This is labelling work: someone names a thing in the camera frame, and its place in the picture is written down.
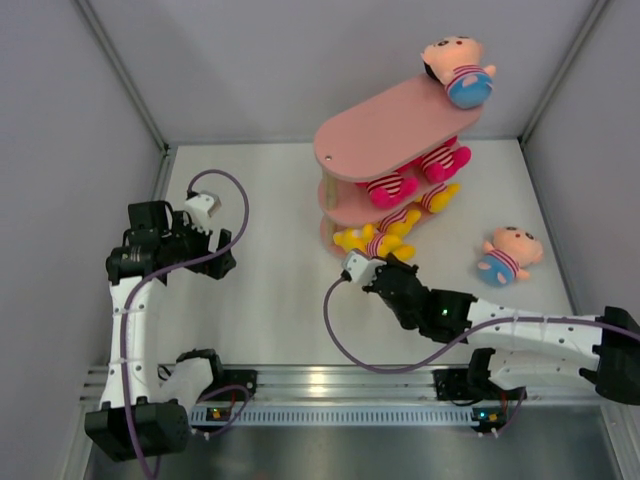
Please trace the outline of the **yellow plush toy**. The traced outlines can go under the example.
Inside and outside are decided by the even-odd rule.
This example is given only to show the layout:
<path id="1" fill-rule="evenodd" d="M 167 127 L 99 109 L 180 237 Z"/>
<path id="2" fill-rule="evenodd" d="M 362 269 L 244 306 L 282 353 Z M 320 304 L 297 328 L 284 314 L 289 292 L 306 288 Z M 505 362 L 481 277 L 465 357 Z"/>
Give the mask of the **yellow plush toy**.
<path id="1" fill-rule="evenodd" d="M 460 190 L 458 183 L 441 183 L 433 186 L 428 192 L 416 198 L 414 202 L 430 214 L 444 211 Z"/>
<path id="2" fill-rule="evenodd" d="M 377 224 L 379 232 L 388 235 L 395 235 L 404 238 L 421 219 L 422 213 L 419 209 L 400 209 L 383 219 Z"/>
<path id="3" fill-rule="evenodd" d="M 403 262 L 411 260 L 416 253 L 416 249 L 406 244 L 403 238 L 380 232 L 372 224 L 336 232 L 333 234 L 333 243 L 345 253 L 359 250 L 369 257 L 380 258 L 386 258 L 391 254 Z"/>

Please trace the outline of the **pink white panda plush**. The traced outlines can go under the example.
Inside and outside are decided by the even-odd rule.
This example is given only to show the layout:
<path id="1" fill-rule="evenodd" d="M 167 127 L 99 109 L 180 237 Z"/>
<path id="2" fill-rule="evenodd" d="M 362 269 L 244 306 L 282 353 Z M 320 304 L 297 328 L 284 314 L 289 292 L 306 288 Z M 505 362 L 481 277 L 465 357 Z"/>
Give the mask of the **pink white panda plush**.
<path id="1" fill-rule="evenodd" d="M 472 151 L 454 136 L 422 155 L 418 165 L 430 183 L 444 182 L 455 176 L 472 158 Z"/>
<path id="2" fill-rule="evenodd" d="M 391 209 L 415 193 L 419 181 L 414 176 L 405 177 L 394 171 L 356 186 L 366 190 L 371 203 L 379 209 Z"/>

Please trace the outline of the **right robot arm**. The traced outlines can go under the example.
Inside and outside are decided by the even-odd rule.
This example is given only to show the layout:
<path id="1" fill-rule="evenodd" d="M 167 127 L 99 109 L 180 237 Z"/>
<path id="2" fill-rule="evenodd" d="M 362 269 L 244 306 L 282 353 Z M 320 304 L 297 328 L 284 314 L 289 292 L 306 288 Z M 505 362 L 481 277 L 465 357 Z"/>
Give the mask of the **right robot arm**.
<path id="1" fill-rule="evenodd" d="M 624 309 L 600 315 L 544 315 L 491 303 L 470 293 L 430 289 L 418 268 L 349 254 L 355 283 L 378 295 L 400 326 L 445 345 L 473 349 L 468 388 L 480 397 L 534 386 L 593 388 L 610 401 L 639 403 L 639 325 Z"/>

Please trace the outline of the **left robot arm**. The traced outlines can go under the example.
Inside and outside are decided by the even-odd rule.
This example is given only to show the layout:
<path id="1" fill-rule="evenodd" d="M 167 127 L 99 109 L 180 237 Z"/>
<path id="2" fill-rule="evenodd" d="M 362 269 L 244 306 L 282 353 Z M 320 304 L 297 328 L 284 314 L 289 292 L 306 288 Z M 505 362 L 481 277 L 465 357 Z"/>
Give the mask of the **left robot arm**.
<path id="1" fill-rule="evenodd" d="M 226 376 L 213 349 L 182 353 L 166 380 L 158 375 L 158 325 L 171 268 L 220 280 L 236 266 L 232 234 L 219 232 L 209 250 L 217 195 L 191 193 L 181 210 L 166 201 L 128 207 L 130 226 L 106 259 L 112 300 L 108 377 L 98 410 L 84 429 L 111 460 L 178 453 L 187 444 L 188 415 L 200 396 L 219 397 Z"/>

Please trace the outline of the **yellow plush toy under shelf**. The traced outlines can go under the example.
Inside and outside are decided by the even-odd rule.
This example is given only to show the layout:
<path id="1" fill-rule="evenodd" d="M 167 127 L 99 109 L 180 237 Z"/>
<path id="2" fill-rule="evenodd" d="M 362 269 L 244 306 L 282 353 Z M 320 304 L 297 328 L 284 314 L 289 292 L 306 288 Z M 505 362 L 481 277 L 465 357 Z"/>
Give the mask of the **yellow plush toy under shelf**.
<path id="1" fill-rule="evenodd" d="M 458 183 L 441 183 L 433 186 L 428 192 L 416 198 L 414 202 L 430 214 L 444 211 L 460 190 Z"/>

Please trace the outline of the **pink three-tier shelf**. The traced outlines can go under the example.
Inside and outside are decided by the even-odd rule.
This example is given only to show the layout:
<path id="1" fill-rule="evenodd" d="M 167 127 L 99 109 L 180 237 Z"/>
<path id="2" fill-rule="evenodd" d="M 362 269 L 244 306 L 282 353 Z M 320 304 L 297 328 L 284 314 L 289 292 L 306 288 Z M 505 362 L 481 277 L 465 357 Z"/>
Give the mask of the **pink three-tier shelf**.
<path id="1" fill-rule="evenodd" d="M 444 141 L 473 126 L 482 107 L 463 110 L 454 106 L 444 88 L 425 74 L 401 82 L 327 120 L 317 130 L 313 150 L 323 178 L 317 196 L 323 211 L 321 237 L 336 256 L 345 254 L 333 243 L 333 234 L 347 228 L 376 224 L 403 208 L 419 209 L 421 219 L 413 227 L 437 215 L 414 200 L 441 183 L 430 183 L 418 160 Z M 391 209 L 375 207 L 365 189 L 367 182 L 397 171 L 414 176 L 419 187 Z"/>

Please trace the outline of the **boy doll on shelf top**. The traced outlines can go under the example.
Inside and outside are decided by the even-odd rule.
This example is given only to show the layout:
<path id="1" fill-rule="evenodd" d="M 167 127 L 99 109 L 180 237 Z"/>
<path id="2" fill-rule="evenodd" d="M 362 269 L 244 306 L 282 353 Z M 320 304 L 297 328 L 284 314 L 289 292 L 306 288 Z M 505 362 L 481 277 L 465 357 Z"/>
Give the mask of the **boy doll on shelf top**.
<path id="1" fill-rule="evenodd" d="M 495 65 L 481 66 L 483 45 L 467 36 L 448 36 L 428 44 L 421 53 L 426 74 L 438 82 L 459 109 L 482 106 L 494 89 Z"/>

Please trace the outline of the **boy doll blue shorts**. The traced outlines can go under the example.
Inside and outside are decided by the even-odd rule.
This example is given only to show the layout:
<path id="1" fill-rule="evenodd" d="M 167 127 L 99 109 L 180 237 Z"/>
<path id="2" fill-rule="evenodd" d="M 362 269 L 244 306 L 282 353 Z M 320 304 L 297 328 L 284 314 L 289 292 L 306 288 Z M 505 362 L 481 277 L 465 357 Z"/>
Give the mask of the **boy doll blue shorts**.
<path id="1" fill-rule="evenodd" d="M 488 285 L 505 287 L 530 278 L 528 268 L 544 257 L 541 241 L 528 231 L 499 227 L 491 240 L 484 240 L 482 256 L 476 264 L 479 278 Z"/>

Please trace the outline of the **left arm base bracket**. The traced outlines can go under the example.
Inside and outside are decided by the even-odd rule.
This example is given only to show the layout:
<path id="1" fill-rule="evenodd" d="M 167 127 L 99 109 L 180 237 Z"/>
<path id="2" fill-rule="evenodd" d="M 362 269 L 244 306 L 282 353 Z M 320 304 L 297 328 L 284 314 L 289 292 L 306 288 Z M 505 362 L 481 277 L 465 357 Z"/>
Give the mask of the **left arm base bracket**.
<path id="1" fill-rule="evenodd" d="M 256 393 L 258 384 L 258 371 L 253 369 L 225 368 L 224 372 L 214 379 L 214 382 L 204 389 L 201 396 L 208 396 L 215 390 L 223 387 L 240 385 L 249 391 L 249 396 Z M 239 401 L 242 394 L 239 390 L 226 391 L 213 397 L 213 400 Z"/>

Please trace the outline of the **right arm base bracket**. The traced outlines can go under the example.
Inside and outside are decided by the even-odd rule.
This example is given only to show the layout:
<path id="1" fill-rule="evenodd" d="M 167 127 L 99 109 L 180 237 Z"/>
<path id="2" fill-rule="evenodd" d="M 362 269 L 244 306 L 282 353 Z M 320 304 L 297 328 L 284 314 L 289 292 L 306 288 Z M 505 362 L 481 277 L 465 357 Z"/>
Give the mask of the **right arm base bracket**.
<path id="1" fill-rule="evenodd" d="M 457 406 L 471 406 L 482 401 L 518 400 L 521 388 L 502 389 L 484 373 L 467 368 L 440 369 L 433 373 L 436 397 Z"/>

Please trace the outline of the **aluminium mounting rail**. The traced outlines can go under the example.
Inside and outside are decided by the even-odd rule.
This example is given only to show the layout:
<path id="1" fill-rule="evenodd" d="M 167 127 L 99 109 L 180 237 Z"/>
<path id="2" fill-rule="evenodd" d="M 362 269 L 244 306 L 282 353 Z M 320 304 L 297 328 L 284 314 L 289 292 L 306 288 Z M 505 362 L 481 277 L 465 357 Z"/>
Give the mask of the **aluminium mounting rail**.
<path id="1" fill-rule="evenodd" d="M 357 366 L 228 365 L 227 371 L 257 373 L 254 399 L 263 403 L 390 402 L 411 404 L 434 402 L 438 380 L 458 375 L 461 366 L 426 367 L 404 374 L 376 374 Z M 91 367 L 79 394 L 81 403 L 97 405 L 108 378 L 105 366 Z M 560 386 L 528 386 L 527 400 L 537 404 L 601 404 L 605 399 L 588 389 Z"/>

